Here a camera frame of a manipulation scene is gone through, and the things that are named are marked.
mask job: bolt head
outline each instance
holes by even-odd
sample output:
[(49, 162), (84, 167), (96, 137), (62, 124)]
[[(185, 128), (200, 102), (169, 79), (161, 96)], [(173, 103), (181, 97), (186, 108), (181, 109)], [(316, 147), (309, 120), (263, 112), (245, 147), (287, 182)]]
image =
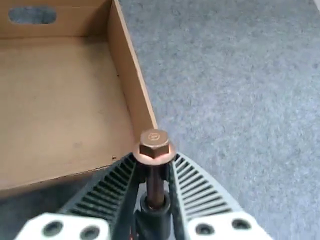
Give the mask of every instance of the bolt head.
[(153, 159), (169, 153), (169, 137), (167, 132), (150, 129), (140, 136), (139, 153)]

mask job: ribbed gripper surface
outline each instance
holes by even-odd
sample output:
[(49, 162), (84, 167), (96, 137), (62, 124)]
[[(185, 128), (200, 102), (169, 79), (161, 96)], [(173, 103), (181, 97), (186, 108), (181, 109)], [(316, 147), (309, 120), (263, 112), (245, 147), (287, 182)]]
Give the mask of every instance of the ribbed gripper surface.
[(126, 198), (135, 167), (133, 156), (125, 157), (120, 164), (113, 166), (102, 179), (87, 189), (79, 200), (74, 200), (65, 213), (107, 220), (112, 230)]
[(211, 175), (181, 153), (170, 164), (169, 187), (175, 237), (179, 240), (187, 239), (185, 227), (192, 219), (242, 211)]

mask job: floor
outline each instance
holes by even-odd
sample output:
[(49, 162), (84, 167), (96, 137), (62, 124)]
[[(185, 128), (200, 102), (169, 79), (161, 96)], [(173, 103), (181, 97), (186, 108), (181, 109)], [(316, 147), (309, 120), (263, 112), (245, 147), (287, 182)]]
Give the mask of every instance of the floor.
[[(159, 127), (274, 238), (320, 238), (320, 14), (312, 0), (121, 0)], [(2, 201), (0, 238), (78, 182)]]

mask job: hex bolt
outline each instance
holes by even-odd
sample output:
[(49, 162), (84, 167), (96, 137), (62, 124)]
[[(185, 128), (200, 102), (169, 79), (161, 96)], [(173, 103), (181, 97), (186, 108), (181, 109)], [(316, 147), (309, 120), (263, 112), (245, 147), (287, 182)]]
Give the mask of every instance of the hex bolt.
[(158, 129), (143, 132), (133, 151), (137, 161), (147, 166), (146, 200), (152, 209), (159, 209), (164, 204), (165, 187), (161, 171), (163, 165), (170, 162), (175, 154), (167, 132)]
[(165, 131), (157, 129), (143, 132), (140, 137), (139, 152), (153, 159), (168, 154), (168, 134)]

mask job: mounting hole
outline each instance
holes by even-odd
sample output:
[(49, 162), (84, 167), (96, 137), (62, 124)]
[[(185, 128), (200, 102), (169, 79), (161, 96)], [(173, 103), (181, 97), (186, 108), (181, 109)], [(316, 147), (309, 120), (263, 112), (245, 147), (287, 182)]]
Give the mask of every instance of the mounting hole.
[(250, 229), (251, 228), (251, 225), (250, 223), (247, 221), (247, 220), (244, 220), (244, 219), (235, 219), (232, 221), (232, 227), (234, 229)]
[(52, 221), (44, 226), (42, 233), (46, 237), (54, 237), (61, 232), (63, 226), (61, 221)]
[(99, 236), (100, 230), (96, 226), (88, 226), (80, 233), (81, 240), (94, 240)]
[(212, 235), (215, 233), (215, 230), (211, 225), (200, 223), (195, 227), (195, 232), (198, 235)]

